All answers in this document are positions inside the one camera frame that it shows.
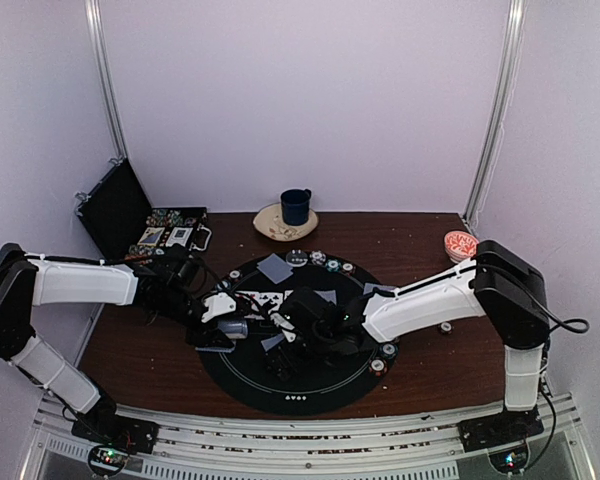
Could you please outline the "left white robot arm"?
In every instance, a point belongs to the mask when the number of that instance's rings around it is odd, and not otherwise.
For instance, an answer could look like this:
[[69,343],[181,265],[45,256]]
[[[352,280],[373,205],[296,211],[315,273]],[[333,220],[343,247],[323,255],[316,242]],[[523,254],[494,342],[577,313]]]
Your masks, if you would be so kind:
[[113,444],[124,433],[115,402],[53,346],[60,335],[52,328],[62,315],[75,321],[91,306],[134,306],[185,326],[197,347],[228,347],[218,322],[236,313],[239,301],[227,290],[198,297],[188,289],[188,275],[203,264],[182,247],[106,260],[28,253],[6,243],[0,248],[0,359],[63,401],[101,443]]

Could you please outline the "green chips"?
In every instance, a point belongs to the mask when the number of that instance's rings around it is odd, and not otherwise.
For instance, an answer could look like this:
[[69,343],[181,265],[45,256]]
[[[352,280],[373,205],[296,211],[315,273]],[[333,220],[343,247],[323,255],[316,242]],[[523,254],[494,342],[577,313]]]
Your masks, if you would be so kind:
[[342,268],[342,264],[339,260],[336,259],[329,259],[326,263],[325,263],[325,267],[329,272],[338,272],[341,270]]

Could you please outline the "blue boxed card deck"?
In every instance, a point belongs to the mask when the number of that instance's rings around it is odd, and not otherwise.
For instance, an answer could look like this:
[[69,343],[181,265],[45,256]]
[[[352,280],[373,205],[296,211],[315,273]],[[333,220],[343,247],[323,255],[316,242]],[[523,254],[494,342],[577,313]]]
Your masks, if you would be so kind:
[[141,246],[156,246],[165,231],[164,227],[147,227],[137,242]]

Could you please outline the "six of hearts card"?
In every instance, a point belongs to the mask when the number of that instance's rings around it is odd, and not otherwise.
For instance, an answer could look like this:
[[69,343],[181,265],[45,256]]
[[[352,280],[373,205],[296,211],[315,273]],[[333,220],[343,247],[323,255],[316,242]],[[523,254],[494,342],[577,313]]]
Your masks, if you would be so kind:
[[253,298],[253,296],[249,295],[248,293],[245,293],[245,292],[241,292],[240,296],[249,303],[249,308],[250,308],[251,313],[248,314],[248,317],[249,318],[260,318],[261,317],[260,304]]

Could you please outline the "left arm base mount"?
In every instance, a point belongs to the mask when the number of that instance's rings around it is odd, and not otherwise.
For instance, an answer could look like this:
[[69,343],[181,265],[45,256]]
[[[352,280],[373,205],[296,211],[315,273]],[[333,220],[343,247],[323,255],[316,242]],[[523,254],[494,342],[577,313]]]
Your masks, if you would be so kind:
[[97,433],[78,420],[71,429],[73,436],[96,443],[87,453],[87,466],[101,477],[121,473],[133,455],[151,454],[157,441],[157,423],[128,417],[118,420],[120,427],[111,435]]

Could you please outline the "blue playing card deck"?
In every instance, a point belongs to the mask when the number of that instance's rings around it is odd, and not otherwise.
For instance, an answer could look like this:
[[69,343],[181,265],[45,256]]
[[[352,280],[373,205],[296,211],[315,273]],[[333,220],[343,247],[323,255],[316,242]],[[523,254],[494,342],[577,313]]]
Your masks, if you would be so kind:
[[231,340],[246,339],[249,335],[246,319],[223,319],[218,321],[218,329]]

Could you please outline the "white boxed card deck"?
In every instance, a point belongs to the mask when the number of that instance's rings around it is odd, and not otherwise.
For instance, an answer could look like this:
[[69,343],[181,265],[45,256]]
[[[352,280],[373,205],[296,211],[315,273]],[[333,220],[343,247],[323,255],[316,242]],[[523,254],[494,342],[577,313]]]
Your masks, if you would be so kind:
[[174,245],[181,245],[186,247],[192,232],[192,227],[175,227],[170,233],[165,246],[172,247]]

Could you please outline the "seven of clubs card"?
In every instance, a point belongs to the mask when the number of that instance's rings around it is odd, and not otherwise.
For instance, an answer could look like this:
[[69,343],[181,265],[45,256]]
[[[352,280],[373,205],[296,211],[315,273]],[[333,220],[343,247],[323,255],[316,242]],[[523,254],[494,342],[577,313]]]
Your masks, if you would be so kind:
[[267,315],[277,312],[284,299],[285,294],[281,292],[258,292],[256,295],[256,301]]

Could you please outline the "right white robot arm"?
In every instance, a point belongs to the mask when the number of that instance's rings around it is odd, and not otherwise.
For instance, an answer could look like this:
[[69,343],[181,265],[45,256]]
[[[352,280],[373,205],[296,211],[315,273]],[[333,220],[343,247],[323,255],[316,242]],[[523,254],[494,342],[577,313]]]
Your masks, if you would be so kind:
[[505,348],[499,440],[515,440],[531,424],[542,352],[549,338],[543,275],[494,240],[454,267],[408,286],[372,291],[335,305],[309,287],[292,291],[271,313],[283,340],[269,349],[269,368],[288,380],[317,359],[356,355],[443,322],[487,317]]

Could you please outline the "black poker set case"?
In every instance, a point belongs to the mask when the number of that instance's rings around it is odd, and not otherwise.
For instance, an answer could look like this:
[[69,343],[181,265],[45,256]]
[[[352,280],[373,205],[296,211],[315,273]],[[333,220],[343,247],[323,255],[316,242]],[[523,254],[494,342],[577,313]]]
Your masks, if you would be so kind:
[[[175,227],[192,227],[190,251],[208,249],[212,231],[204,207],[154,207],[127,159],[112,159],[111,168],[88,193],[77,195],[75,214],[107,259],[155,254]],[[137,242],[147,227],[164,227],[156,246]]]

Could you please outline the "beige ceramic saucer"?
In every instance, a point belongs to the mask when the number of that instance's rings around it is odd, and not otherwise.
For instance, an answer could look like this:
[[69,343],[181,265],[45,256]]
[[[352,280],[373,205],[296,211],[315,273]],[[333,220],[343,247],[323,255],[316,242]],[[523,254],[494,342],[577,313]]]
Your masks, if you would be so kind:
[[253,227],[263,236],[278,242],[292,242],[311,234],[319,225],[317,213],[310,209],[306,223],[293,226],[284,222],[280,203],[261,209],[253,219]]

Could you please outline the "dealt card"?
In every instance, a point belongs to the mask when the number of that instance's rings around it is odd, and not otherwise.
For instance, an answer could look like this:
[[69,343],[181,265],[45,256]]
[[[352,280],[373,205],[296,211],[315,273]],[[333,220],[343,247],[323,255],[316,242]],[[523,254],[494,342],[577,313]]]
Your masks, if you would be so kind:
[[274,264],[282,264],[282,263],[286,263],[286,262],[284,260],[282,260],[277,254],[271,254],[268,257],[266,257],[264,260],[261,260],[257,264],[257,270],[269,279],[269,277],[268,277],[269,268],[271,266],[273,266]]

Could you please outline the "round black poker mat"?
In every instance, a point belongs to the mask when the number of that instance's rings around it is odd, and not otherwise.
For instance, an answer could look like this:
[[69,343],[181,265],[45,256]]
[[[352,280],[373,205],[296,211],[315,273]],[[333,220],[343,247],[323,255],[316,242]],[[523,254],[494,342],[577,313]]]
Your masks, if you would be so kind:
[[[237,270],[240,279],[226,281],[235,293],[252,295],[258,292],[281,292],[285,299],[300,287],[312,290],[335,290],[337,313],[343,315],[345,306],[363,294],[364,284],[377,283],[366,270],[354,265],[351,274],[329,272],[325,264],[308,262],[293,268],[293,275],[274,284],[257,270],[257,261],[243,264]],[[279,379],[267,369],[261,341],[277,334],[285,334],[271,320],[246,318],[249,335],[238,341],[229,353],[202,353],[201,362],[214,382],[237,401],[259,411],[286,416],[313,416],[332,412],[350,405],[371,392],[384,376],[369,372],[369,363],[382,358],[388,371],[394,358],[386,358],[381,351],[384,344],[375,342],[375,350],[355,356],[331,359],[303,359],[298,355],[298,373],[291,379]]]

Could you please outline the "green fifty poker chip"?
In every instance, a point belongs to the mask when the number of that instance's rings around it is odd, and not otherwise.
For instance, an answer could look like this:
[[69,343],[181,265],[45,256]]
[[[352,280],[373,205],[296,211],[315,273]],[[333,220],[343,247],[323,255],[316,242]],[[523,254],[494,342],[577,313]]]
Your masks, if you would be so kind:
[[387,343],[382,346],[381,351],[386,358],[394,358],[397,355],[398,348],[393,343]]

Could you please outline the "dark blue mug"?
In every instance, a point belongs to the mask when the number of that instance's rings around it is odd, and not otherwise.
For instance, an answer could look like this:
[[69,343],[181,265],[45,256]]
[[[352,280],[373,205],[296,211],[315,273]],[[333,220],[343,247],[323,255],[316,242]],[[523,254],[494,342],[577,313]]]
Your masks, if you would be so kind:
[[308,221],[312,192],[309,189],[289,189],[280,195],[285,224],[300,226]]

